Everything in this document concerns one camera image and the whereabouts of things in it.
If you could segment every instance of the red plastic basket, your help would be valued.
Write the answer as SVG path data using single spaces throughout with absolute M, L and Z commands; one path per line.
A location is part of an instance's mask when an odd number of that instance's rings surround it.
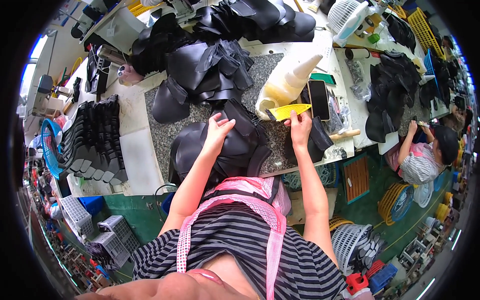
M 367 276 L 367 279 L 370 279 L 375 273 L 380 271 L 384 267 L 384 263 L 377 259 L 376 261 L 373 262 L 372 267 L 367 271 L 365 274 Z

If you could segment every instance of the yellow brush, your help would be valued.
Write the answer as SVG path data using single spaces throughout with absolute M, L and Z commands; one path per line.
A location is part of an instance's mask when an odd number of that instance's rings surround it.
M 311 107 L 311 104 L 290 104 L 280 106 L 279 108 L 265 109 L 265 113 L 267 113 L 270 120 L 280 122 L 290 118 L 290 112 L 292 110 L 296 111 L 297 115 L 299 115 Z

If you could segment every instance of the white cutting board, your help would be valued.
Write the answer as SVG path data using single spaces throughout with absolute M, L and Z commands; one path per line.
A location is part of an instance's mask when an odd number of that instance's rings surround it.
M 396 144 L 398 144 L 398 132 L 388 133 L 385 136 L 385 143 L 378 143 L 378 153 L 383 155 Z
M 144 128 L 121 136 L 120 146 L 131 196 L 153 195 L 163 184 L 163 179 L 160 177 L 150 129 Z

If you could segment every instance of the checkered apron strap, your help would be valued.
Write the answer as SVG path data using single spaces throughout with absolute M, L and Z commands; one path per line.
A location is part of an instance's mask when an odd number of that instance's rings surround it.
M 235 178 L 235 181 L 241 181 L 240 178 Z M 239 185 L 233 186 L 228 184 L 229 188 L 235 187 L 238 190 L 247 190 L 250 192 L 252 188 L 257 190 L 258 185 L 254 184 L 250 187 L 251 181 L 247 180 L 241 182 Z M 283 236 L 287 228 L 287 220 L 279 209 L 279 205 L 274 203 L 273 206 L 261 201 L 255 197 L 244 195 L 221 195 L 211 198 L 203 202 L 200 207 L 191 215 L 185 218 L 180 228 L 179 241 L 177 245 L 177 272 L 185 273 L 187 271 L 187 256 L 191 245 L 191 231 L 192 225 L 197 220 L 201 212 L 222 203 L 242 202 L 248 205 L 254 212 L 258 213 L 263 220 L 270 226 L 270 235 L 267 242 L 266 258 L 267 258 L 267 276 L 266 276 L 266 291 L 267 300 L 274 299 L 274 286 L 276 274 L 278 272 L 278 264 L 280 262 L 280 255 L 282 252 Z

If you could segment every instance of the mouth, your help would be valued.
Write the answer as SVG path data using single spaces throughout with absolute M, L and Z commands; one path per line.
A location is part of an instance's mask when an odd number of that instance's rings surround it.
M 214 272 L 210 271 L 210 270 L 205 270 L 205 269 L 193 269 L 193 270 L 190 270 L 187 272 L 187 274 L 200 274 L 202 275 L 203 277 L 205 278 L 208 278 L 210 280 L 212 280 L 213 282 L 221 285 L 221 286 L 225 286 L 224 283 L 223 283 L 223 280 L 220 279 L 220 277 L 215 274 Z

